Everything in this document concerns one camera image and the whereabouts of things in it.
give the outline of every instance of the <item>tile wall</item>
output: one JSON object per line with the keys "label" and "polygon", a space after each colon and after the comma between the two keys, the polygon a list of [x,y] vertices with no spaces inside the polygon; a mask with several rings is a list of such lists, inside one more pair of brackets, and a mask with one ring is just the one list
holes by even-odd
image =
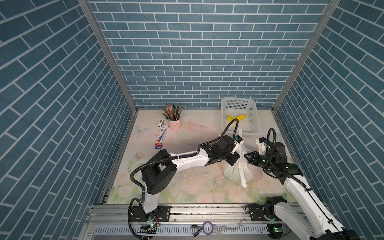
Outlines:
{"label": "tile wall", "polygon": [[0,1],[0,239],[73,239],[132,114],[76,0]]}
{"label": "tile wall", "polygon": [[310,184],[364,239],[384,239],[384,1],[342,0],[278,116]]}
{"label": "tile wall", "polygon": [[139,108],[270,109],[328,0],[91,0]]}

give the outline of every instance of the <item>basket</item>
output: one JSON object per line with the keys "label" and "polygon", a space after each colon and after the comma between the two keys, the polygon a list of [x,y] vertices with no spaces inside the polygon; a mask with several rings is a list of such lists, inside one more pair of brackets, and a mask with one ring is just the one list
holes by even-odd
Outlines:
{"label": "basket", "polygon": [[[254,135],[260,132],[259,116],[257,115],[256,103],[248,98],[222,98],[221,99],[221,128],[224,130],[228,125],[228,115],[237,117],[246,114],[247,116],[239,121],[239,126],[245,135]],[[235,122],[227,132],[233,133]]]}

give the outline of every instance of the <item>yellow banana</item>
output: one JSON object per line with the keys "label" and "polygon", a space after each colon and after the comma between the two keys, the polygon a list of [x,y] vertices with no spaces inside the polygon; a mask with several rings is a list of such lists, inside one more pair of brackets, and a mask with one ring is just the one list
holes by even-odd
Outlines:
{"label": "yellow banana", "polygon": [[235,118],[237,118],[237,119],[239,119],[239,121],[240,121],[240,120],[244,119],[245,117],[246,117],[245,114],[240,115],[240,116],[237,116],[237,117],[234,117],[234,118],[232,118],[231,115],[228,115],[227,120],[228,120],[228,121],[232,121],[232,120],[234,120]]}

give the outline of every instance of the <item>white plastic bag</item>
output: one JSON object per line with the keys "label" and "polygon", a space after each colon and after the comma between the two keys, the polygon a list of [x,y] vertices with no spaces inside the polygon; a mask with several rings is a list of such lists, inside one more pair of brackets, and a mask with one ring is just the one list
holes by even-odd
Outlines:
{"label": "white plastic bag", "polygon": [[[242,137],[242,132],[242,129],[239,128],[238,135],[240,137]],[[226,178],[246,188],[247,183],[259,180],[263,174],[259,167],[249,164],[244,157],[244,154],[252,152],[250,146],[243,143],[236,152],[239,153],[240,158],[233,166],[229,165],[226,161],[220,162],[220,166]]]}

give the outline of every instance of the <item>floral table surface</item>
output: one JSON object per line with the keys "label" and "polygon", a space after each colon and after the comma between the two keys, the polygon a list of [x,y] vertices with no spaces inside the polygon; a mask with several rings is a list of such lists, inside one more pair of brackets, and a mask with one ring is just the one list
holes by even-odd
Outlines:
{"label": "floral table surface", "polygon": [[[244,136],[244,142],[257,150],[256,141],[260,137],[266,137],[268,129],[273,127],[277,133],[277,141],[284,143],[271,111],[258,110],[258,114],[261,133]],[[129,175],[159,151],[154,147],[159,134],[157,120],[162,119],[161,116],[160,110],[139,111],[107,204],[129,204],[133,197],[141,198],[141,189],[132,183]],[[215,139],[222,133],[220,117],[220,110],[184,110],[181,130],[172,132],[168,129],[163,149],[168,153],[196,150],[200,142]],[[286,154],[288,161],[292,162],[288,151]],[[283,196],[289,202],[296,202],[278,179],[265,175],[261,168],[254,168],[254,181],[243,188],[224,176],[224,164],[226,163],[220,162],[205,167],[193,167],[176,173],[168,187],[160,193],[159,203],[264,202],[266,197],[276,195]],[[141,172],[135,178],[142,182]]]}

